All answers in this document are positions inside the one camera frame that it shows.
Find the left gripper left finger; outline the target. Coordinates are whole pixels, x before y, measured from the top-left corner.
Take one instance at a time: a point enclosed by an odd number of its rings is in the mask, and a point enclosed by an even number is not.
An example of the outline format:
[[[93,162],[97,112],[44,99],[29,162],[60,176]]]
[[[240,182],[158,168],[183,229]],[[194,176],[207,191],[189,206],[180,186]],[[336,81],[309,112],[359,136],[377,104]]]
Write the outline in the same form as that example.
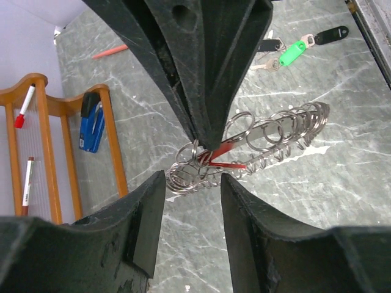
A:
[[[75,223],[1,218],[2,292],[146,292],[166,196],[163,171]]]

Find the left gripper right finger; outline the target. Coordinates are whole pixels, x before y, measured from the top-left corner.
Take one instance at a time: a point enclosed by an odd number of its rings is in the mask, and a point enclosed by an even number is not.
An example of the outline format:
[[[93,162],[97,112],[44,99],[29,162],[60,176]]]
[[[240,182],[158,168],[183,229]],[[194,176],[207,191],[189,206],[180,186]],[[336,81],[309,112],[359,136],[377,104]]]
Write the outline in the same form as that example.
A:
[[[234,292],[389,292],[390,228],[300,222],[221,178]]]

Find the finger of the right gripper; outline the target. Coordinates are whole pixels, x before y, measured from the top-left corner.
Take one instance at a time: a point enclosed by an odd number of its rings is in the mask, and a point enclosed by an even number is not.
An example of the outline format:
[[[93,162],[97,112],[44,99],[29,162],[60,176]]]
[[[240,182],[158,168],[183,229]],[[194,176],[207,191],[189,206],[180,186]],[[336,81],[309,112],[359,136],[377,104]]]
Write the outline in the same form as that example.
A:
[[[232,100],[272,19],[271,1],[147,1],[162,34],[150,76],[188,137],[219,148]]]
[[[194,141],[185,93],[163,33],[145,1],[86,0],[141,63],[169,102],[190,141]]]

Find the metal disc with keyrings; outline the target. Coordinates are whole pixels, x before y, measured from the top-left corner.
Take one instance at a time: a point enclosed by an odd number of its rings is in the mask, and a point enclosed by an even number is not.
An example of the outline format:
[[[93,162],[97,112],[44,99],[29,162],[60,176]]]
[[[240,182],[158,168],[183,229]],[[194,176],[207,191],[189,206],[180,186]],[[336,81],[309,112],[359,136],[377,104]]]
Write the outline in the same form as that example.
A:
[[[305,151],[325,127],[330,106],[315,101],[280,110],[267,118],[257,119],[251,112],[239,112],[228,120],[224,140],[235,142],[236,148],[214,162],[243,163],[245,169],[224,169],[201,166],[196,162],[204,151],[198,140],[178,150],[175,162],[166,171],[167,188],[177,195],[217,187],[223,173],[235,179],[253,175],[291,157],[294,151]]]

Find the red key tag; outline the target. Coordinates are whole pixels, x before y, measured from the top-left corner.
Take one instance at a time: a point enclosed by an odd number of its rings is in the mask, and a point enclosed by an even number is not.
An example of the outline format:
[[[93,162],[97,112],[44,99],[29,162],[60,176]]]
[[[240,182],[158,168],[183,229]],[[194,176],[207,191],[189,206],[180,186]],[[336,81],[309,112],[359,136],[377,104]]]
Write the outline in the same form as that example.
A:
[[[228,163],[228,162],[214,162],[218,157],[228,153],[232,149],[236,148],[235,142],[225,141],[222,142],[219,149],[216,151],[204,151],[198,155],[196,162],[201,166],[224,168],[224,169],[245,169],[246,166],[243,163]]]

